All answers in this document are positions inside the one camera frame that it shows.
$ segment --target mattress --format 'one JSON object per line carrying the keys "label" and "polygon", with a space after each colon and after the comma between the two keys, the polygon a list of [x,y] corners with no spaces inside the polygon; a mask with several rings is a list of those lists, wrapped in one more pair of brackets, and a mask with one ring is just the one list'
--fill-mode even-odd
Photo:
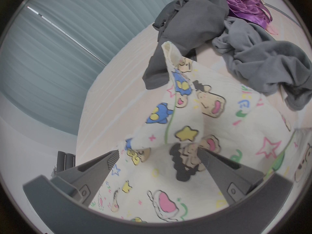
{"label": "mattress", "polygon": [[[272,24],[279,31],[278,35],[272,36],[298,45],[312,60],[312,49],[303,30],[280,12],[268,9],[273,16]],[[120,140],[133,134],[162,99],[166,86],[146,90],[142,80],[157,46],[157,35],[158,32],[149,25],[111,60],[89,89],[80,119],[77,165],[116,149]],[[196,53],[198,63],[231,77],[222,56],[210,43],[198,47]],[[292,127],[312,127],[312,117],[306,113],[311,111],[312,102],[303,110],[294,112],[285,104],[282,89],[267,99]]]}

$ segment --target purple satin fabric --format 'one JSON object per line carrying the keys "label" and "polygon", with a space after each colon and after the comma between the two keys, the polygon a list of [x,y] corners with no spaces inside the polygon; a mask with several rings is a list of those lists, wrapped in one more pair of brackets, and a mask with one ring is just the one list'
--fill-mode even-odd
{"label": "purple satin fabric", "polygon": [[263,5],[261,0],[226,0],[230,7],[229,16],[242,18],[260,25],[266,26],[272,22],[273,18],[270,11]]}

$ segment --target dark gray garment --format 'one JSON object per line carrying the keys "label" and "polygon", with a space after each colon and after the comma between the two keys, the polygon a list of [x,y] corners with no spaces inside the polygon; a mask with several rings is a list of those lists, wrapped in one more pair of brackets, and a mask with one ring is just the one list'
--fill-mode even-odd
{"label": "dark gray garment", "polygon": [[259,25],[239,18],[227,17],[225,27],[212,43],[223,54],[229,72],[265,95],[275,93],[282,84],[288,105],[303,109],[312,96],[311,61],[304,51],[291,42],[276,41]]}
{"label": "dark gray garment", "polygon": [[168,15],[166,23],[161,26],[163,20],[159,17],[155,21],[161,29],[158,46],[143,75],[146,89],[161,87],[169,81],[161,48],[164,42],[171,41],[186,56],[190,50],[221,35],[224,19],[229,13],[226,0],[180,0],[167,8],[170,11],[161,12],[162,15]]}

